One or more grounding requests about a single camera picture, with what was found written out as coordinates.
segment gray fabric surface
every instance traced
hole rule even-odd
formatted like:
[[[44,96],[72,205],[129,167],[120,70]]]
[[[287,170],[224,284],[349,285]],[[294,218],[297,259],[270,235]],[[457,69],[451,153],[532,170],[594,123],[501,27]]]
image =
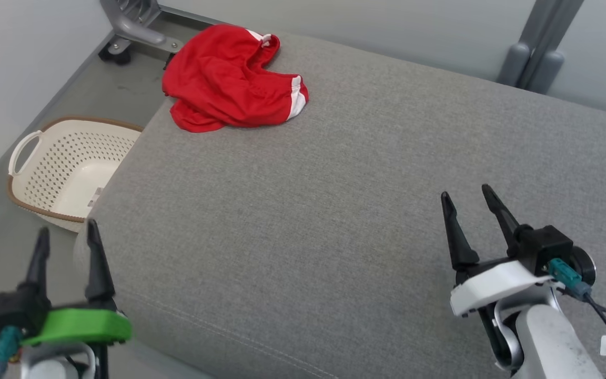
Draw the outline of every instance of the gray fabric surface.
[[[191,134],[168,100],[92,212],[139,339],[217,377],[507,377],[448,305],[442,191],[482,259],[506,249],[482,183],[587,250],[606,305],[606,113],[279,37],[301,115]],[[562,307],[606,373],[603,323]]]

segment beige plastic basket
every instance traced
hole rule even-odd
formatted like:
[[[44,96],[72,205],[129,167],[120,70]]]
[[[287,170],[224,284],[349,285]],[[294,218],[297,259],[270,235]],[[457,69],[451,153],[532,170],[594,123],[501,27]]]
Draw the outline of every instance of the beige plastic basket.
[[[19,207],[78,232],[142,128],[105,118],[64,117],[24,137],[9,161],[8,194]],[[18,171],[24,147],[38,139]]]

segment green plastic part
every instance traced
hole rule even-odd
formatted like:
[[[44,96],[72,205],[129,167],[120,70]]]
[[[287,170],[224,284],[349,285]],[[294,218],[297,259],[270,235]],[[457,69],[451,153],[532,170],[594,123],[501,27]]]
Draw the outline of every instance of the green plastic part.
[[[116,343],[132,338],[130,320],[109,310],[65,308],[48,313],[41,333],[22,345],[43,342]]]

